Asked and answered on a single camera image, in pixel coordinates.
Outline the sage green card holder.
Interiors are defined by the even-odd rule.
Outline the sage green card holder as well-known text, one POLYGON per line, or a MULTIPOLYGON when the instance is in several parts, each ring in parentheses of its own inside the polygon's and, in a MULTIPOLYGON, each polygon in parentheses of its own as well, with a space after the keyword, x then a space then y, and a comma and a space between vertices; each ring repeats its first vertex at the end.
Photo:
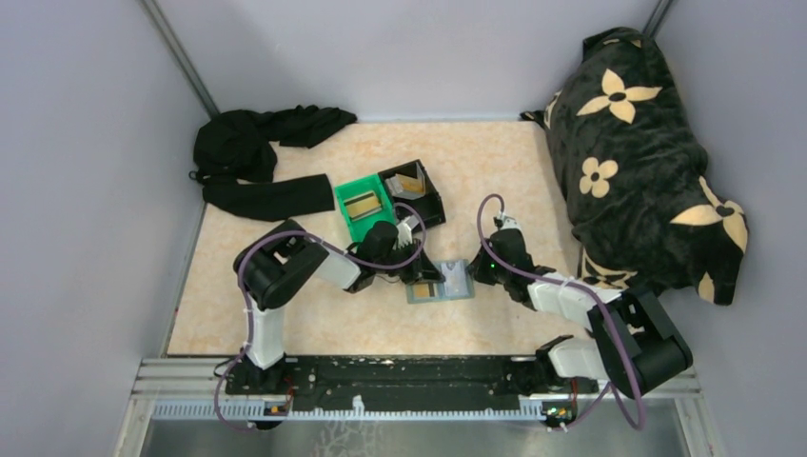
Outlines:
POLYGON ((408 304, 470 300, 475 297, 476 293, 474 290, 474 283, 467 271, 469 266, 469 261, 467 259, 441 261, 438 262, 436 266, 438 271, 442 274, 443 280, 440 282, 421 282, 418 284, 437 284, 439 288, 439 296, 428 301, 413 301, 411 292, 411 287, 413 285, 409 285, 405 288, 406 300, 408 304))

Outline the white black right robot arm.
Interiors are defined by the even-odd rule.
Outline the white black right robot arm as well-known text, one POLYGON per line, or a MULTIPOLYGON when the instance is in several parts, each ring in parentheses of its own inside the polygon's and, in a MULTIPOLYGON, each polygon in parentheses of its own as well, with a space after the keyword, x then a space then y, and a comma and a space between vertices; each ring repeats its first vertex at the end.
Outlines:
POLYGON ((587 378, 636 399, 693 365, 691 349, 651 290, 595 287, 536 265, 516 219, 499 213, 493 221, 495 231, 481 239, 468 268, 472 279, 501 286, 514 302, 558 315, 589 335, 563 335, 537 349, 541 388, 560 392, 573 378, 587 378))

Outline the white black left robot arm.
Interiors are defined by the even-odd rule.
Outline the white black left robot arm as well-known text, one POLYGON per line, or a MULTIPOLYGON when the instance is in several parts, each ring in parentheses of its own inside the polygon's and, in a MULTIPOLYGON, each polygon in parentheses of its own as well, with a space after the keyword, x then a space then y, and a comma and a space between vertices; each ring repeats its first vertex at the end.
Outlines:
POLYGON ((440 284, 445 276, 412 231, 420 220, 372 225, 364 238, 336 248, 292 219, 242 250, 233 263, 246 299, 246 342, 226 369, 226 393, 278 393, 288 385, 285 307, 312 278, 358 293, 380 276, 407 286, 440 284))

